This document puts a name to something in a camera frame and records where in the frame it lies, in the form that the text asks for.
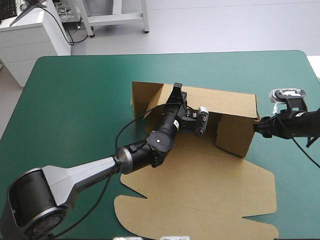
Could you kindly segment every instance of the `gray floor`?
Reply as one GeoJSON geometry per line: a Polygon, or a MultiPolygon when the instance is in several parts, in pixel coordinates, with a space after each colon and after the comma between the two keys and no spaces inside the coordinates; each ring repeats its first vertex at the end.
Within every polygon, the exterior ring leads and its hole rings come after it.
{"type": "MultiPolygon", "coordinates": [[[[87,0],[92,15],[110,13],[108,0],[87,0]]],[[[147,0],[150,33],[142,24],[96,27],[73,55],[301,50],[320,55],[320,0],[147,0]]],[[[123,0],[126,13],[140,0],[123,0]]],[[[71,31],[74,41],[86,35],[71,31]]],[[[0,137],[22,88],[0,71],[0,137]]]]}

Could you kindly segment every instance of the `open cardboard box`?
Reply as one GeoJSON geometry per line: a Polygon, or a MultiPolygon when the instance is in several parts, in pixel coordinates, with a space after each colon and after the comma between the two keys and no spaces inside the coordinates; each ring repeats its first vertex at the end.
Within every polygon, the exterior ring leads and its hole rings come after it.
{"type": "MultiPolygon", "coordinates": [[[[166,103],[172,85],[132,83],[135,116],[166,103]]],[[[178,133],[162,166],[145,167],[121,182],[145,196],[118,196],[115,212],[130,232],[151,239],[191,236],[202,239],[273,240],[277,229],[243,219],[277,209],[274,175],[245,157],[259,118],[254,94],[183,86],[193,109],[209,110],[204,136],[178,133]]],[[[162,110],[147,116],[148,132],[162,110]]]]}

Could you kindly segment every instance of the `white cabinet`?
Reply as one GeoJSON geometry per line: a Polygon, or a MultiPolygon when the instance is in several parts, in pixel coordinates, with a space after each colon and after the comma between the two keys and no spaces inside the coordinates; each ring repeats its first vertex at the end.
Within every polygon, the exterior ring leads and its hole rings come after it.
{"type": "MultiPolygon", "coordinates": [[[[47,0],[44,5],[66,34],[52,0],[47,0]]],[[[38,58],[70,55],[71,46],[52,16],[40,8],[32,10],[10,27],[14,19],[6,19],[0,24],[0,59],[24,87],[38,58]]]]}

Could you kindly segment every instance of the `green table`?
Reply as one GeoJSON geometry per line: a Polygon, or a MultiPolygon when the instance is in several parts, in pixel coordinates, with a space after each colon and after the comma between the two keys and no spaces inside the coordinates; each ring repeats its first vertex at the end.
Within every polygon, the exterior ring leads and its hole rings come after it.
{"type": "MultiPolygon", "coordinates": [[[[159,82],[253,93],[261,116],[272,115],[269,92],[303,88],[310,110],[320,106],[320,86],[303,52],[93,55],[40,58],[0,141],[0,208],[6,187],[34,167],[70,167],[114,153],[114,140],[133,118],[131,82],[159,82]]],[[[121,144],[136,140],[134,127],[121,144]]],[[[299,139],[303,145],[306,139],[299,139]]],[[[309,151],[319,157],[320,141],[309,151]]],[[[275,175],[277,212],[251,217],[275,225],[281,238],[320,238],[320,171],[290,140],[254,136],[246,159],[275,175]]],[[[57,232],[96,201],[103,183],[79,195],[57,232]]],[[[137,193],[112,178],[98,208],[65,238],[129,236],[114,213],[114,198],[137,193]]]]}

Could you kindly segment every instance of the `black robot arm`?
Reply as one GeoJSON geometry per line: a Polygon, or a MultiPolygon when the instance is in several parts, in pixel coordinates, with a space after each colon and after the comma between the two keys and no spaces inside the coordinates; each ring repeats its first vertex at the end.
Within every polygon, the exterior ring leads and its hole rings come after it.
{"type": "Polygon", "coordinates": [[[118,172],[158,167],[172,149],[177,132],[202,136],[208,117],[205,107],[197,112],[187,107],[187,93],[182,84],[175,83],[157,127],[146,139],[97,161],[70,168],[48,165],[25,172],[7,189],[0,219],[3,240],[47,240],[66,217],[67,209],[74,208],[79,192],[118,172]]]}
{"type": "Polygon", "coordinates": [[[306,146],[310,147],[320,137],[320,108],[317,111],[308,111],[305,96],[305,91],[297,88],[273,90],[270,100],[275,103],[276,115],[261,118],[259,123],[254,124],[254,131],[265,138],[305,137],[308,139],[306,146]],[[286,109],[276,113],[278,104],[286,104],[286,109]]]}

